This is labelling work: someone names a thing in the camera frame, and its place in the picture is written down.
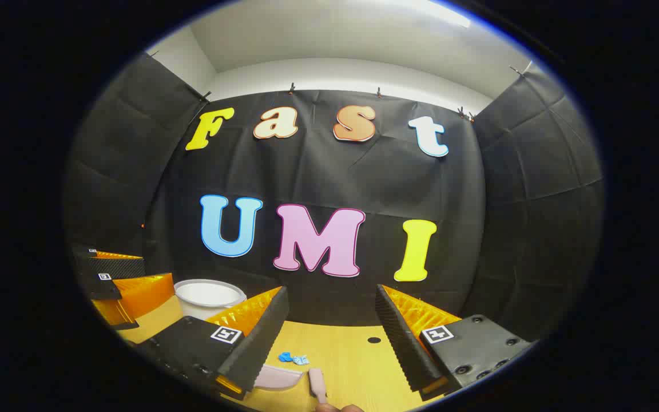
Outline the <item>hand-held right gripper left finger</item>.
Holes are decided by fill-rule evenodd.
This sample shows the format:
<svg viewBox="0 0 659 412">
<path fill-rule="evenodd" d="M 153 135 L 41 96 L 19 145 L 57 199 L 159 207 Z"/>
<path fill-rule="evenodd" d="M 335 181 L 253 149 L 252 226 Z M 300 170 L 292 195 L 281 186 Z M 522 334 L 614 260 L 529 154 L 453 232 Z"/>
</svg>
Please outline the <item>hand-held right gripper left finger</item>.
<svg viewBox="0 0 659 412">
<path fill-rule="evenodd" d="M 135 349 L 200 392 L 241 401 L 253 391 L 288 312 L 288 289 L 277 287 L 206 320 L 183 316 Z"/>
</svg>

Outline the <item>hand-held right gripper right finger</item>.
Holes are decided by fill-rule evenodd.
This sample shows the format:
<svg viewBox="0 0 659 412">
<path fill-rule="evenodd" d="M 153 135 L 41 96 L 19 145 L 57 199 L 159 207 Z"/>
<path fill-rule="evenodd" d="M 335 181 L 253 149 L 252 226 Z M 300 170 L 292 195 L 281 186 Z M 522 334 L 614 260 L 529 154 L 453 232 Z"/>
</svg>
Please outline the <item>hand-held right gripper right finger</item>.
<svg viewBox="0 0 659 412">
<path fill-rule="evenodd" d="M 411 391 L 423 401 L 489 377 L 533 345 L 487 316 L 459 318 L 382 284 L 375 311 Z"/>
</svg>

